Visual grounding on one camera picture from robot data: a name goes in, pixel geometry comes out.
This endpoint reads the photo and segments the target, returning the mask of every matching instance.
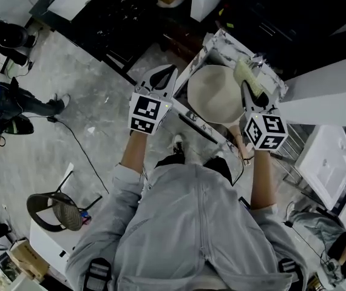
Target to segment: black cabinet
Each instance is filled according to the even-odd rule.
[[[289,70],[306,44],[346,24],[346,0],[225,0],[220,22],[274,67]]]

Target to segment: metal rack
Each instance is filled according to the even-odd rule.
[[[281,167],[286,175],[283,181],[298,189],[302,194],[309,197],[316,203],[322,205],[322,201],[312,191],[309,184],[305,182],[299,171],[295,167],[295,163],[302,153],[305,143],[311,133],[310,125],[287,124],[289,136],[276,153],[271,153],[275,162]]]

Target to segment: sleeve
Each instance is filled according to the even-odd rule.
[[[292,285],[290,290],[305,290],[308,281],[307,264],[277,217],[277,205],[251,210],[250,213],[272,245],[279,262],[280,272],[296,273],[293,282],[299,280],[300,287],[293,288]]]
[[[66,277],[74,291],[83,289],[93,259],[104,258],[112,265],[119,240],[137,211],[143,177],[119,164],[113,170],[112,181],[105,203],[69,257]]]

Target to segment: yellow sponge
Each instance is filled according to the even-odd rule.
[[[243,81],[250,85],[255,97],[259,97],[263,93],[263,86],[258,82],[248,64],[243,59],[237,61],[234,70],[234,79],[239,86],[242,86]]]

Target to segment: shoe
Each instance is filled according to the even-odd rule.
[[[285,220],[286,220],[286,221],[289,221],[290,215],[291,215],[292,212],[294,211],[295,204],[296,204],[296,203],[295,203],[294,201],[292,201],[292,202],[290,202],[290,203],[288,204],[288,206],[287,206],[287,214],[286,214],[286,216],[285,216]]]
[[[181,134],[177,134],[173,138],[173,153],[174,154],[184,154],[183,148],[183,137]]]
[[[29,65],[29,63],[30,63],[30,60],[29,60],[29,58],[27,58],[25,64],[20,65],[19,68],[21,68],[21,69],[26,68]]]
[[[32,47],[34,47],[37,44],[38,36],[39,36],[39,31],[36,31],[36,32],[33,33],[34,42],[33,42]]]
[[[64,108],[66,108],[69,105],[70,102],[70,95],[65,94],[63,97],[60,99],[64,103]]]
[[[52,101],[57,101],[57,98],[58,98],[58,96],[56,93],[54,93],[50,96],[50,100],[52,100]]]
[[[222,150],[219,150],[215,154],[215,158],[224,158],[224,152]]]

